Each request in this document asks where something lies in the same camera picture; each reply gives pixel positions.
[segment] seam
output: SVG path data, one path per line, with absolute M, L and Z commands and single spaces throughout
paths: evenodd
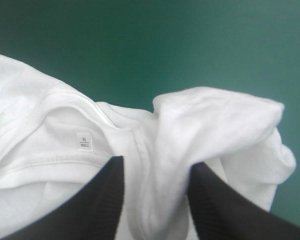
M 6 171 L 6 172 L 0 172 L 0 175 L 10 174 L 10 173 L 17 172 L 19 170 L 23 170 L 23 169 L 30 168 L 30 167 L 44 166 L 44 165 L 54 165 L 54 164 L 86 164 L 86 165 L 92 165 L 92 166 L 99 167 L 99 168 L 102 167 L 99 164 L 91 163 L 91 162 L 84 161 L 84 160 L 76 160 L 76 161 L 57 160 L 57 161 L 51 161 L 51 162 L 36 162 L 36 163 L 29 164 L 29 165 L 26 165 L 26 166 L 23 166 L 23 167 L 19 167 L 19 168 L 13 169 L 13 170 L 9 170 L 9 171 Z

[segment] size label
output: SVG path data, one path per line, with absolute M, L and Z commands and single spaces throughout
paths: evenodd
M 77 132 L 76 140 L 80 150 L 92 151 L 92 137 L 90 132 Z

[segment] white fabric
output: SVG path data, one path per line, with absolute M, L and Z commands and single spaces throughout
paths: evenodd
M 296 167 L 276 128 L 282 103 L 199 86 L 159 95 L 153 107 L 94 102 L 0 55 L 0 237 L 57 208 L 112 156 L 124 157 L 118 240 L 196 239 L 185 191 L 201 161 L 270 209 Z M 78 133 L 92 150 L 78 147 Z

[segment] teal surface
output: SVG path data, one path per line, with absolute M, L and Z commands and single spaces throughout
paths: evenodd
M 194 86 L 284 103 L 297 168 L 271 211 L 300 226 L 300 0 L 1 0 L 0 54 L 124 107 Z

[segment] black object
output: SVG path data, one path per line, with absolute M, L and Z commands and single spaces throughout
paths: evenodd
M 124 160 L 112 157 L 72 198 L 1 240 L 113 240 L 124 199 Z
M 204 162 L 191 167 L 187 195 L 200 240 L 300 240 L 300 227 L 247 200 Z

